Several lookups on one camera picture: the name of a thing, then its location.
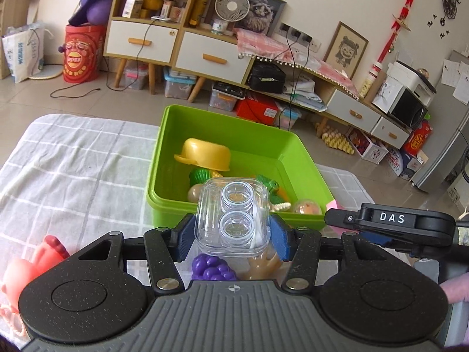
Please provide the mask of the pink rectangular block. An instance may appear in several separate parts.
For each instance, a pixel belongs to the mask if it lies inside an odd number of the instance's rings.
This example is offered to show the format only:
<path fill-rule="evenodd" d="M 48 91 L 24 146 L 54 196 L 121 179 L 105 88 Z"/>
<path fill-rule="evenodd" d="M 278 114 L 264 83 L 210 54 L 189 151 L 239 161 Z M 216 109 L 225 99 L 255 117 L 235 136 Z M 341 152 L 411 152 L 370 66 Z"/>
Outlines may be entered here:
<path fill-rule="evenodd" d="M 333 201 L 329 202 L 326 205 L 326 208 L 329 211 L 330 209 L 340 209 L 341 206 L 339 205 L 339 203 L 335 199 L 333 199 Z"/>

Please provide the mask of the clear plastic lens case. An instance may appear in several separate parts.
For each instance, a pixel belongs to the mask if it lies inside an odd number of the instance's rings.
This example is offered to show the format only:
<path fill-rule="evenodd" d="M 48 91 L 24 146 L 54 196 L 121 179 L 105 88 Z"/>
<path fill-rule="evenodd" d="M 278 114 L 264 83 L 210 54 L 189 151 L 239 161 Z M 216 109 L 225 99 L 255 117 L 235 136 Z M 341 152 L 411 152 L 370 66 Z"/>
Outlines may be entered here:
<path fill-rule="evenodd" d="M 219 258 L 251 258 L 270 242 L 269 197 L 256 179 L 216 177 L 200 191 L 195 241 Z"/>

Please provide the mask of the toy corn cob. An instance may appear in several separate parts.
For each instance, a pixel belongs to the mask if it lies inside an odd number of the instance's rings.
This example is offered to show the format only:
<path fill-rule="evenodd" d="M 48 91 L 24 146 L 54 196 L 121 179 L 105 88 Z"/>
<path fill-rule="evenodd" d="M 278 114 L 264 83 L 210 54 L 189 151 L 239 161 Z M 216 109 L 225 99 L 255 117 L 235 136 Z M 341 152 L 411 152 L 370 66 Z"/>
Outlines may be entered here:
<path fill-rule="evenodd" d="M 207 168 L 194 168 L 189 173 L 190 187 L 194 185 L 204 185 L 212 178 L 221 178 L 222 174 Z"/>

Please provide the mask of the yellow toy bowl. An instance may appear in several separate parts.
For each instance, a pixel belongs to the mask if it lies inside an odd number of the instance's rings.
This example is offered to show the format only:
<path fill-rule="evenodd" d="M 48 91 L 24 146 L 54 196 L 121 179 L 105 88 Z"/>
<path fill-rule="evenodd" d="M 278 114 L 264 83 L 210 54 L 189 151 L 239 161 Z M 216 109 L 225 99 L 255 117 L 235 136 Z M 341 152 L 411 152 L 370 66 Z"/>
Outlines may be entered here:
<path fill-rule="evenodd" d="M 174 159 L 185 165 L 228 172 L 230 170 L 230 149 L 210 141 L 188 138 L 184 141 L 181 153 L 175 154 Z"/>

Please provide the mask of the orange rubber pig toy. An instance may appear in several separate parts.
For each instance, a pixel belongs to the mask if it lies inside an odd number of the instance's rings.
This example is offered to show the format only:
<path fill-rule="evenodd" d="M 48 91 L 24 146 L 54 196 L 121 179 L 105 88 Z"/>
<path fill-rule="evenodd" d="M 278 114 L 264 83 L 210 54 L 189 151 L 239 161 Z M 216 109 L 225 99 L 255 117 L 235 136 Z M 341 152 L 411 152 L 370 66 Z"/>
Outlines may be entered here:
<path fill-rule="evenodd" d="M 15 258 L 8 263 L 1 283 L 1 292 L 6 296 L 8 304 L 1 305 L 1 317 L 18 338 L 26 337 L 18 310 L 22 291 L 32 280 L 69 257 L 68 250 L 57 237 L 46 235 L 31 260 Z"/>

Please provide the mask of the egg tray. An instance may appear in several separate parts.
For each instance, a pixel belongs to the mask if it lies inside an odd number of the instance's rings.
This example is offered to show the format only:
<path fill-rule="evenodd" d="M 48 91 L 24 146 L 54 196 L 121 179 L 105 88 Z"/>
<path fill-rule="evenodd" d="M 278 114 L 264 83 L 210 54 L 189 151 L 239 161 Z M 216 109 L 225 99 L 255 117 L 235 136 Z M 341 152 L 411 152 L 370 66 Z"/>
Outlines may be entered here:
<path fill-rule="evenodd" d="M 339 130 L 334 127 L 326 125 L 320 131 L 320 139 L 329 148 L 340 150 L 349 155 L 355 154 L 352 144 L 347 140 L 343 133 L 339 132 Z"/>

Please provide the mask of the silver refrigerator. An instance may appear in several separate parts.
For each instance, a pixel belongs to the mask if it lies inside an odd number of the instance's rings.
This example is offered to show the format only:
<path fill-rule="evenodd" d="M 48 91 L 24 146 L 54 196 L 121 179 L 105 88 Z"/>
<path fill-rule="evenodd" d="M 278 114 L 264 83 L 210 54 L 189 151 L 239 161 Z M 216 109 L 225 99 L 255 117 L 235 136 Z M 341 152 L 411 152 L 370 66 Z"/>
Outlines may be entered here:
<path fill-rule="evenodd" d="M 441 80 L 429 107 L 432 133 L 422 147 L 428 157 L 412 178 L 419 190 L 432 193 L 453 172 L 460 172 L 460 160 L 468 145 L 468 105 L 453 96 L 454 87 Z"/>

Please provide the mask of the green plastic storage box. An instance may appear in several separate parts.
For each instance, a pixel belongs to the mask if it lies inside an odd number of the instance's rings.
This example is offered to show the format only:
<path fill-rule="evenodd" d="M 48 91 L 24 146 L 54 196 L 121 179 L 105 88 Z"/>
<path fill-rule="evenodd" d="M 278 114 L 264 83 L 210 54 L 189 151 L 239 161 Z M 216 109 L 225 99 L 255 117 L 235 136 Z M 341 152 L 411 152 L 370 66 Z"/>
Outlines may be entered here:
<path fill-rule="evenodd" d="M 333 195 L 303 142 L 292 132 L 203 111 L 189 106 L 165 108 L 153 160 L 146 200 L 155 227 L 172 228 L 197 206 L 188 201 L 192 166 L 175 160 L 189 138 L 230 149 L 230 177 L 263 175 L 277 181 L 291 203 L 310 199 L 325 208 Z"/>

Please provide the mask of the microwave oven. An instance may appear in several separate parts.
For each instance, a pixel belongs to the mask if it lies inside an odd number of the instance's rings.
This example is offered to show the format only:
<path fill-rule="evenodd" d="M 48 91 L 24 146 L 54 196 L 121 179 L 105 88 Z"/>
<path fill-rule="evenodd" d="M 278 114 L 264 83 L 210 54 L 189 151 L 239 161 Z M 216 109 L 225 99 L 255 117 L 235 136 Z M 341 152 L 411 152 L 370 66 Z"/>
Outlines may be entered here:
<path fill-rule="evenodd" d="M 391 76 L 384 79 L 372 103 L 410 130 L 418 128 L 428 112 L 428 108 L 410 89 Z"/>

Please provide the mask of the grey checked tablecloth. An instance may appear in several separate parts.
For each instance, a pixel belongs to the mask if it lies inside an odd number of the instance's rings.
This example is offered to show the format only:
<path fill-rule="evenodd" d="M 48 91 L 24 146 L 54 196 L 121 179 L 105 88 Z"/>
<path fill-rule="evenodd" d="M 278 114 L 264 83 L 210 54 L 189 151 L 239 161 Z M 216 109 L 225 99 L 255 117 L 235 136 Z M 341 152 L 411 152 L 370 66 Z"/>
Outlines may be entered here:
<path fill-rule="evenodd" d="M 48 114 L 1 167 L 1 266 L 30 260 L 46 236 L 73 253 L 110 231 L 153 225 L 146 184 L 158 128 Z"/>

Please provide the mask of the black bag on shelf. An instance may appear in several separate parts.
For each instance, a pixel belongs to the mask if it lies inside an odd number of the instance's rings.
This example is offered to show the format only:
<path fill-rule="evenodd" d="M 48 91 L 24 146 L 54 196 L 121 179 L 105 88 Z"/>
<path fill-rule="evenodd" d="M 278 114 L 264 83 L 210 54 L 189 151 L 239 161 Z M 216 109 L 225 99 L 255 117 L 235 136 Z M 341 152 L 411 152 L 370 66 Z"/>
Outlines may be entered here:
<path fill-rule="evenodd" d="M 286 82 L 286 73 L 277 65 L 256 60 L 247 79 L 249 88 L 258 92 L 281 94 Z"/>

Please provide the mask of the pink cloth runner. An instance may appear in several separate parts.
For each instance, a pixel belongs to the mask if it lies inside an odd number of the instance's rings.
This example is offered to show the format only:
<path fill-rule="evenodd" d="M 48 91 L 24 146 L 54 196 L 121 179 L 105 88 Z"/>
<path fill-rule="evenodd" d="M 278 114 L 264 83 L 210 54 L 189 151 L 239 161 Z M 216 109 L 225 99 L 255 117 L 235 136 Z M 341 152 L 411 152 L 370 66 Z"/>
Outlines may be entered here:
<path fill-rule="evenodd" d="M 341 87 L 351 97 L 359 100 L 355 85 L 343 72 L 339 72 L 312 54 L 295 49 L 293 44 L 285 45 L 260 33 L 245 29 L 235 29 L 234 33 L 237 38 L 238 54 L 241 58 L 250 57 L 256 60 L 276 62 L 279 65 L 304 69 Z"/>

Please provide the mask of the red printed bucket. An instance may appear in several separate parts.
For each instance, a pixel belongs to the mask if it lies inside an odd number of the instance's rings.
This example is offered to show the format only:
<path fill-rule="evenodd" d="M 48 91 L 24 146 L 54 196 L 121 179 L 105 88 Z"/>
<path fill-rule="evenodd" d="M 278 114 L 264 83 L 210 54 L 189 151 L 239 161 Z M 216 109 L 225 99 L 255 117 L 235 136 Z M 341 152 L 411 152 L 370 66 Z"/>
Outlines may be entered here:
<path fill-rule="evenodd" d="M 64 43 L 59 47 L 64 54 L 65 82 L 81 84 L 98 77 L 105 34 L 104 26 L 66 26 Z"/>

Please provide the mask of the white drawer cabinet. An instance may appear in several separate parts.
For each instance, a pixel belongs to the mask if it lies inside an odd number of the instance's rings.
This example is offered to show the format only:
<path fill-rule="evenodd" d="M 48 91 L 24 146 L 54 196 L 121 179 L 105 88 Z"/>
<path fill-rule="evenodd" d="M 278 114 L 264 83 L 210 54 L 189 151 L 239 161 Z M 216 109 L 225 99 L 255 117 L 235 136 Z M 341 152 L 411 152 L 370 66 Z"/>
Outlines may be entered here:
<path fill-rule="evenodd" d="M 252 67 L 250 57 L 239 56 L 236 37 L 192 26 L 196 0 L 184 0 L 180 22 L 151 18 L 124 18 L 124 0 L 113 0 L 104 56 L 118 59 L 114 86 L 118 88 L 131 60 L 148 65 L 149 92 L 155 93 L 164 66 L 197 76 L 188 98 L 193 102 L 207 79 L 243 87 Z"/>

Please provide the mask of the purple plush toy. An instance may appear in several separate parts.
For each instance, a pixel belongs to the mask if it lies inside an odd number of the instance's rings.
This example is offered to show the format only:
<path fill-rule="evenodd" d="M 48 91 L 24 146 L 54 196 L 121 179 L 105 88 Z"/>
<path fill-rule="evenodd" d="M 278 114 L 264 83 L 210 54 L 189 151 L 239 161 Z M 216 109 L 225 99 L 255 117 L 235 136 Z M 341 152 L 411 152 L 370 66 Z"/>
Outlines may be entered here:
<path fill-rule="evenodd" d="M 84 26 L 90 24 L 92 26 L 106 26 L 111 13 L 113 0 L 80 0 L 73 13 L 68 20 L 71 26 Z"/>

